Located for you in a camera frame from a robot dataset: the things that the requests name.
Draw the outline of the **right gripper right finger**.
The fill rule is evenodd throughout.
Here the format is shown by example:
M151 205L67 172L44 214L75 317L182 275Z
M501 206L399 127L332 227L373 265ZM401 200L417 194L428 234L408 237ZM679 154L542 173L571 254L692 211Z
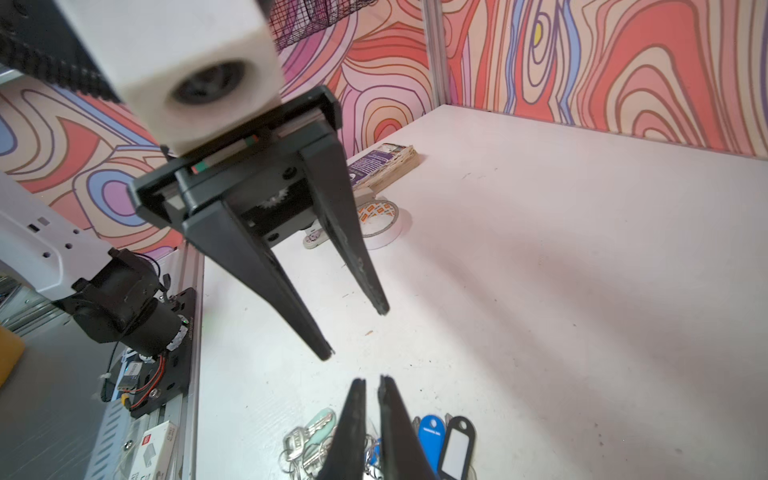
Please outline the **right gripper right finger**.
M395 380L386 375L378 388L381 426L381 468L383 478L436 479Z

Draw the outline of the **clear tape roll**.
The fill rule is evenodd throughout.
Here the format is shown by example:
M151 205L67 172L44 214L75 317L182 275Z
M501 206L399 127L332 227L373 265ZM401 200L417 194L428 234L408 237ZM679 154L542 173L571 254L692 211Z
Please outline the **clear tape roll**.
M366 202L358 207L358 220L366 248L379 250L403 237L410 230L411 213L387 199Z

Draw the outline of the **purple book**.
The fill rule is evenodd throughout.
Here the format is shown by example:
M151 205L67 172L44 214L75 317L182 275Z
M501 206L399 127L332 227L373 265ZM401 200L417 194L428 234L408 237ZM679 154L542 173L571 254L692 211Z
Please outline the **purple book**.
M412 146L382 143L348 165L352 189L379 194L416 168L420 154Z

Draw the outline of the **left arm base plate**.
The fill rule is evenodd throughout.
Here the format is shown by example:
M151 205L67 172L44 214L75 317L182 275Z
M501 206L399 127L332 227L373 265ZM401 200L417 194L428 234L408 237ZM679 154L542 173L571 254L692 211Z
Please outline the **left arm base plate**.
M171 298L172 310L186 329L183 339L155 357L142 357L125 348L112 357L110 370L101 376L96 398L117 401L137 419L188 391L191 378L197 291L187 288Z

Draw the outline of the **small white label card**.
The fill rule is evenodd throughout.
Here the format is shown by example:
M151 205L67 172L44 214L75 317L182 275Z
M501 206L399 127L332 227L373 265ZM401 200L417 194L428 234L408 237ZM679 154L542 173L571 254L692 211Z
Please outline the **small white label card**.
M165 480L178 427L166 421L144 432L134 456L129 480Z

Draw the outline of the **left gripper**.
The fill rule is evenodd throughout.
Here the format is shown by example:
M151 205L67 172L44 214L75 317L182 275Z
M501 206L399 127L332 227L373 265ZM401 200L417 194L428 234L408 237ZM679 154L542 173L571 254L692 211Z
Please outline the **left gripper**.
M319 221L380 315L390 311L361 232L325 86L284 103L165 165L129 188L140 218L170 227L259 295L323 361L332 348L268 245Z

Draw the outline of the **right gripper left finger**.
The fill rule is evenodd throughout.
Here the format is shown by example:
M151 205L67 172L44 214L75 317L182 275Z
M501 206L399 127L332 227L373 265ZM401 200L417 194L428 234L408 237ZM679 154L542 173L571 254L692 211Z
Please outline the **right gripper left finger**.
M361 480L365 470L366 381L349 388L319 480Z

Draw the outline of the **round keyring disc with keys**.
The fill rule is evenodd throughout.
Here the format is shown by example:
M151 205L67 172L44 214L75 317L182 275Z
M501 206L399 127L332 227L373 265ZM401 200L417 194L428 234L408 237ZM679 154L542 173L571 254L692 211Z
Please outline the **round keyring disc with keys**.
M380 431L367 433L353 385L340 414L321 410L288 432L278 456L292 479L474 479L476 429L466 417L426 415L413 424L398 394L382 400Z

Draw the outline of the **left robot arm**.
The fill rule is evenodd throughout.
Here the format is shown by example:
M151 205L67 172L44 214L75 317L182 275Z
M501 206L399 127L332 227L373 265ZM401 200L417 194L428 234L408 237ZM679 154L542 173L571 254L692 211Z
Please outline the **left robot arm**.
M138 217L179 232L265 300L321 359L332 348L273 254L318 222L380 314L390 306L365 245L337 133L318 86L282 102L278 51L358 2L5 1L1 64L126 105L165 164L133 179ZM148 259L84 232L1 179L1 268L93 340L163 358L186 329Z

